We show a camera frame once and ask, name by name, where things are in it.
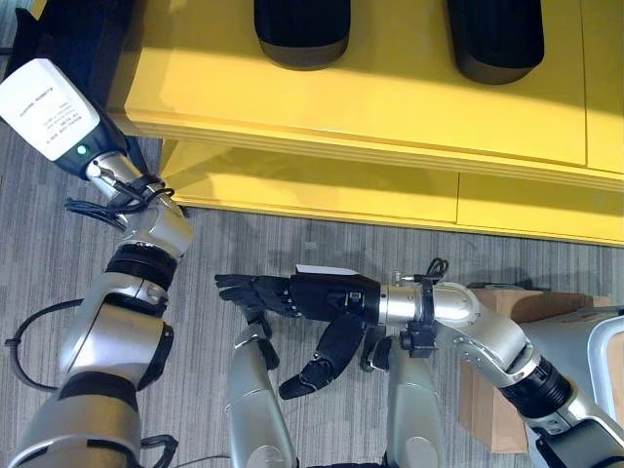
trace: gray carpet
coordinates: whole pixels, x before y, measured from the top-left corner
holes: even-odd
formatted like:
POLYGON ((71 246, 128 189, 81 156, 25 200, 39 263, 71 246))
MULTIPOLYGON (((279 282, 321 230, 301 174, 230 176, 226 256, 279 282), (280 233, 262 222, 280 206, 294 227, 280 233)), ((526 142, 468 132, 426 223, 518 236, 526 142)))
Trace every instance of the gray carpet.
MULTIPOLYGON (((145 140, 143 145, 155 164, 158 142, 145 140)), ((0 126, 0 175, 0 338, 5 338, 33 311, 81 297, 104 269, 117 234, 66 213, 62 202, 67 196, 96 199, 93 187, 47 163, 6 126, 0 126)), ((139 396, 143 434, 166 432, 180 440, 174 465, 228 450, 224 386, 232 341, 243 320, 232 306, 218 300, 215 273, 290 275, 300 262, 349 267, 388 282, 393 270, 422 271, 440 255, 450 261, 451 281, 531 278, 540 287, 605 294, 624 302, 621 249, 216 210, 190 210, 190 222, 196 241, 176 274, 166 314, 175 328, 174 351, 165 375, 139 396)), ((61 312, 44 319, 24 341, 25 367, 46 382, 55 381, 59 336, 70 317, 71 312, 61 312)), ((322 328, 275 317, 272 323, 282 358, 273 378, 281 382, 307 362, 322 328)), ((530 466, 525 456, 489 455, 456 422, 454 353, 440 350, 431 366, 444 406, 448 466, 530 466)), ((0 360, 0 378, 5 409, 0 414, 0 465, 6 465, 46 395, 18 384, 6 352, 0 360)), ((384 451, 386 380, 380 372, 363 374, 352 364, 319 394, 282 402, 302 466, 379 459, 384 451)), ((152 454, 143 460, 146 466, 154 461, 152 454)), ((228 462, 209 460, 191 466, 220 468, 228 462)))

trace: cardboard box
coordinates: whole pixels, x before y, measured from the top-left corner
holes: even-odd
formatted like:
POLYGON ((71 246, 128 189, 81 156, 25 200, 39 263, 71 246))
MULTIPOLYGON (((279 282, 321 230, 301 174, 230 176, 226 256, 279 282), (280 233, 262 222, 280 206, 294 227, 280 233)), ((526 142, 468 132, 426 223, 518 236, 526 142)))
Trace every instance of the cardboard box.
MULTIPOLYGON (((512 318, 517 323, 533 322, 582 307, 610 305, 607 297, 586 294, 523 290, 473 290, 477 298, 492 311, 512 318)), ((616 401, 624 397, 624 337, 609 343, 609 368, 613 369, 616 401)), ((525 425, 516 409, 469 364, 461 363, 459 422, 494 453, 527 453, 525 425)))

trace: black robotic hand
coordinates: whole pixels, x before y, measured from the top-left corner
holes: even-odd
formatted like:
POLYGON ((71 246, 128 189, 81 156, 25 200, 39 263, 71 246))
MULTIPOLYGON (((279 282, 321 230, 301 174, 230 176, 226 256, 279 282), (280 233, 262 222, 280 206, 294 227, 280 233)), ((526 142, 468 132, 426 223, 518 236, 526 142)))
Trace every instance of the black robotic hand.
POLYGON ((367 325, 376 325, 380 285, 351 270, 297 266, 290 278, 216 275, 219 296, 239 305, 249 323, 263 320, 266 310, 285 317, 330 322, 303 370, 282 385, 291 399, 327 386, 355 355, 367 325))

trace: black clamp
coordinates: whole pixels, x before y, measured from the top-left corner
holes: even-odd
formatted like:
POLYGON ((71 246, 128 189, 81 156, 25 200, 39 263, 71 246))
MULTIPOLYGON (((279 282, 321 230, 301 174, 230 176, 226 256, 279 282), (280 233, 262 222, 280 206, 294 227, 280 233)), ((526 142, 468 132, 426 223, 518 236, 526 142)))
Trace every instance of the black clamp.
POLYGON ((436 313, 431 278, 420 278, 422 286, 422 317, 408 322, 408 329, 401 331, 401 348, 409 351, 411 358, 428 358, 436 350, 436 313))

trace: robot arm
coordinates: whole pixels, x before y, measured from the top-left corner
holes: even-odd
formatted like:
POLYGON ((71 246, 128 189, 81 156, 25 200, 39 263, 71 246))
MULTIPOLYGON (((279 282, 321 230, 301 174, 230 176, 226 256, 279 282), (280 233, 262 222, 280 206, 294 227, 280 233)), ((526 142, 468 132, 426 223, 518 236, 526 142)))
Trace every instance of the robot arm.
MULTIPOLYGON (((109 200, 74 211, 124 228, 61 346, 61 384, 31 421, 10 467, 137 468, 141 447, 158 443, 140 438, 137 391, 161 375, 169 355, 174 332, 162 316, 192 228, 171 190, 132 164, 124 136, 49 60, 30 61, 0 85, 0 116, 109 200)), ((158 467, 171 462, 170 442, 158 467)))
MULTIPOLYGON (((357 317, 371 327, 403 327, 401 347, 416 357, 422 357, 423 350, 426 352, 435 344, 428 343, 433 334, 438 344, 456 346, 461 357, 518 409, 528 426, 541 436, 538 448, 550 466, 624 466, 624 437, 617 423, 581 394, 574 382, 560 375, 517 324, 487 309, 461 285, 434 286, 434 281, 425 277, 421 284, 410 288, 382 286, 349 270, 301 266, 297 266, 297 272, 289 279, 247 276, 245 285, 237 283, 239 279, 240 275, 218 275, 217 285, 230 288, 222 291, 221 297, 243 307, 251 304, 256 312, 274 310, 291 317, 296 311, 306 318, 332 324, 340 317, 355 316, 354 321, 357 317), (280 288, 266 288, 269 281, 279 283, 280 288), (354 299, 359 306, 352 308, 354 299)), ((352 339, 359 343, 360 329, 352 339)), ((384 340, 378 344, 383 347, 384 340)), ((383 361, 379 356, 387 354, 387 349, 378 351, 372 350, 373 359, 383 361)), ((336 360, 348 362, 355 349, 340 348, 330 356, 317 353, 311 363, 320 362, 326 366, 322 383, 327 384, 344 369, 333 363, 336 360), (345 349, 351 353, 348 358, 345 349)), ((310 377, 305 369, 294 378, 306 384, 308 379, 318 377, 318 374, 310 377)))

